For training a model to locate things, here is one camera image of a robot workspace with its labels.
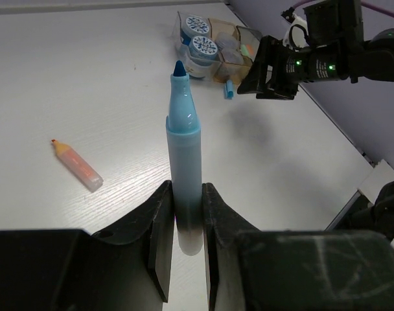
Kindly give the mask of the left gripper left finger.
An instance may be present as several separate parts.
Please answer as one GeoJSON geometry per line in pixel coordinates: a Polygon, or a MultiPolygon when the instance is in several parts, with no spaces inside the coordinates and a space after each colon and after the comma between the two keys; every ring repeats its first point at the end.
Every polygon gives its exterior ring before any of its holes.
{"type": "Polygon", "coordinates": [[[0,310],[161,310],[173,233],[170,181],[94,234],[0,231],[0,310]]]}

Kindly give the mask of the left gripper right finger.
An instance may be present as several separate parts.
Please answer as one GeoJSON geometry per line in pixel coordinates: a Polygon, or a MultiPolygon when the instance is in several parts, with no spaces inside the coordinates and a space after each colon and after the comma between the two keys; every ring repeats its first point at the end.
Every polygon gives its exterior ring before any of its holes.
{"type": "Polygon", "coordinates": [[[394,249],[370,230],[261,231],[203,185],[210,310],[394,310],[394,249]]]}

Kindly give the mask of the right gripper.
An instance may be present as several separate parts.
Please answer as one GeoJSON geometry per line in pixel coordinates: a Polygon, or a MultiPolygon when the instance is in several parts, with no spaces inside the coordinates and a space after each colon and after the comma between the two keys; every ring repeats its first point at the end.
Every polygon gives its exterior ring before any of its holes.
{"type": "Polygon", "coordinates": [[[239,95],[256,99],[293,100],[298,83],[345,80],[353,83],[365,76],[364,25],[360,1],[301,1],[307,24],[289,29],[290,47],[279,49],[278,40],[264,36],[239,95]],[[268,68],[274,84],[268,83],[268,68]]]}

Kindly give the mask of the blue lid jar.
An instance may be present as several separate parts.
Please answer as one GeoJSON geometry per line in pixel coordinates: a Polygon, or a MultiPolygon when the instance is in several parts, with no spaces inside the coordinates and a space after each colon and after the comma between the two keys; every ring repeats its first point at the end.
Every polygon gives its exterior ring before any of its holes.
{"type": "Polygon", "coordinates": [[[188,45],[195,36],[209,37],[210,35],[211,26],[208,20],[202,17],[187,16],[181,22],[180,36],[182,44],[188,45]]]}
{"type": "Polygon", "coordinates": [[[216,64],[218,47],[216,43],[205,36],[195,36],[189,43],[189,54],[186,59],[186,69],[194,78],[207,78],[212,66],[216,64]]]}

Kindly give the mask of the blue pencil-shaped highlighter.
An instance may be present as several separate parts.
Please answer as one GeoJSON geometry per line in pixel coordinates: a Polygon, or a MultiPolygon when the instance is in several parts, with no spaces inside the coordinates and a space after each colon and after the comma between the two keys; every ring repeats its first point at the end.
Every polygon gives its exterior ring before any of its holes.
{"type": "Polygon", "coordinates": [[[190,76],[178,60],[170,76],[166,134],[178,242],[197,255],[203,245],[201,124],[191,94],[190,76]]]}

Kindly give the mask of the green pencil-shaped highlighter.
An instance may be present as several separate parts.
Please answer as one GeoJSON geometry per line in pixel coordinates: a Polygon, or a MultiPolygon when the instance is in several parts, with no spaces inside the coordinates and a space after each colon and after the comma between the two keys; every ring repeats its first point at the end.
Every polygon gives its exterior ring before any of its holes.
{"type": "Polygon", "coordinates": [[[242,44],[240,46],[240,52],[243,56],[254,59],[255,53],[251,45],[242,44]]]}

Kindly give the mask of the clear jar blue clips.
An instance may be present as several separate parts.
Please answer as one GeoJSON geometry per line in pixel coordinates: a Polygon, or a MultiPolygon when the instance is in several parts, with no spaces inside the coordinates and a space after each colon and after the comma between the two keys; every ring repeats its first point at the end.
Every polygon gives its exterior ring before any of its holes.
{"type": "Polygon", "coordinates": [[[219,32],[214,40],[219,50],[233,49],[237,50],[240,47],[239,41],[229,33],[219,32]]]}

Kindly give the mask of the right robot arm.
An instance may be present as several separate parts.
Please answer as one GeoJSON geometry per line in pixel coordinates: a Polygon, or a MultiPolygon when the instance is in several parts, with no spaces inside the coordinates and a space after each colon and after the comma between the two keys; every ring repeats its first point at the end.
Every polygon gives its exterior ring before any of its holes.
{"type": "Polygon", "coordinates": [[[361,1],[300,1],[281,15],[290,28],[284,39],[261,38],[239,95],[292,100],[300,83],[360,77],[394,82],[394,29],[364,40],[361,1]]]}

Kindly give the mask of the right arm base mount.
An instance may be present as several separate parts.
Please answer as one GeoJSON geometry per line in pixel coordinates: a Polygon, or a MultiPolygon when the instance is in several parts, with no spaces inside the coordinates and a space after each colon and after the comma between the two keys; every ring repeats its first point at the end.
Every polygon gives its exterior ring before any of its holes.
{"type": "Polygon", "coordinates": [[[394,239],[394,169],[381,160],[326,230],[370,230],[394,239]]]}

